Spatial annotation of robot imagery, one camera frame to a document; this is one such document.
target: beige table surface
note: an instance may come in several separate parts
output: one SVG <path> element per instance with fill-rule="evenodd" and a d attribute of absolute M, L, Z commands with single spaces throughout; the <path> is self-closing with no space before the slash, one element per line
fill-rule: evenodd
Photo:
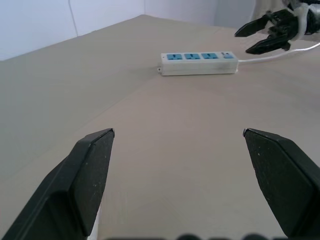
<path fill-rule="evenodd" d="M 142 15 L 0 62 L 0 237 L 76 141 L 106 128 L 100 239 L 283 236 L 242 131 L 290 138 L 320 164 L 320 50 L 231 75 L 157 73 L 160 53 L 252 58 L 264 36 L 234 32 Z"/>

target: blue outlet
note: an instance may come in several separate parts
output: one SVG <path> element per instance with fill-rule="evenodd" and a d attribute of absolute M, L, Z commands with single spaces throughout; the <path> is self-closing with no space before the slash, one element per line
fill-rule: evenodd
<path fill-rule="evenodd" d="M 186 59 L 200 59 L 200 56 L 197 53 L 186 53 L 184 56 Z"/>
<path fill-rule="evenodd" d="M 202 53 L 201 54 L 204 59 L 217 59 L 218 56 L 215 53 Z"/>
<path fill-rule="evenodd" d="M 228 52 L 222 52 L 222 55 L 225 59 L 234 59 L 234 56 L 232 56 L 230 53 Z"/>
<path fill-rule="evenodd" d="M 167 54 L 166 57 L 168 60 L 182 60 L 181 54 Z"/>

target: power strip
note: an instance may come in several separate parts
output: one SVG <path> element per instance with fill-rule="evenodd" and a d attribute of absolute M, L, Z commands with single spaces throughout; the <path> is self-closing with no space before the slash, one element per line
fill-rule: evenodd
<path fill-rule="evenodd" d="M 239 60 L 231 51 L 162 53 L 162 76 L 235 74 Z"/>

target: table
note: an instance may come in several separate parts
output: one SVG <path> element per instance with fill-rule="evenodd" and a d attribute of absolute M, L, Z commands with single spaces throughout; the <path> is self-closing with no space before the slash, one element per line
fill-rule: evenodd
<path fill-rule="evenodd" d="M 0 62 L 0 235 L 77 140 L 114 128 L 100 239 L 283 236 L 242 131 L 292 139 L 320 164 L 320 50 L 231 75 L 157 73 L 160 53 L 252 58 L 265 36 L 235 31 L 142 15 Z"/>

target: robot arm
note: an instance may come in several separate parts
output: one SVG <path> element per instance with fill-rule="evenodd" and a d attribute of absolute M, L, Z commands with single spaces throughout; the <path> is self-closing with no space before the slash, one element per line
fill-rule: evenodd
<path fill-rule="evenodd" d="M 235 37 L 248 37 L 263 30 L 270 21 L 267 39 L 246 50 L 249 54 L 264 54 L 277 49 L 288 51 L 290 40 L 320 31 L 320 0 L 282 0 L 287 9 L 267 11 L 261 18 L 245 24 Z"/>

